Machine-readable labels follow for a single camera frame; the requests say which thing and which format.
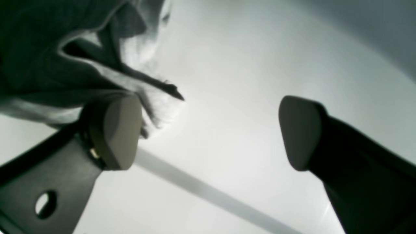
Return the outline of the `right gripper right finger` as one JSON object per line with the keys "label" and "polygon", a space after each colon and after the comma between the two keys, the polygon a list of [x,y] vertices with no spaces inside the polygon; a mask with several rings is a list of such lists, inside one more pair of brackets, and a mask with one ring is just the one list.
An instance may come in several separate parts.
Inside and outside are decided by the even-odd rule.
{"label": "right gripper right finger", "polygon": [[346,234],[416,232],[415,164],[313,100],[285,96],[279,124],[289,163],[322,181]]}

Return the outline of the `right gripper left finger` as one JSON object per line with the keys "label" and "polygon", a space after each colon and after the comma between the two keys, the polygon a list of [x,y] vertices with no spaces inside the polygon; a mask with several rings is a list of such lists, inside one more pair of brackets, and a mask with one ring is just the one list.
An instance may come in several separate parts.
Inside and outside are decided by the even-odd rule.
{"label": "right gripper left finger", "polygon": [[1,232],[72,234],[99,175],[133,165],[142,123],[137,95],[107,97],[2,165]]}

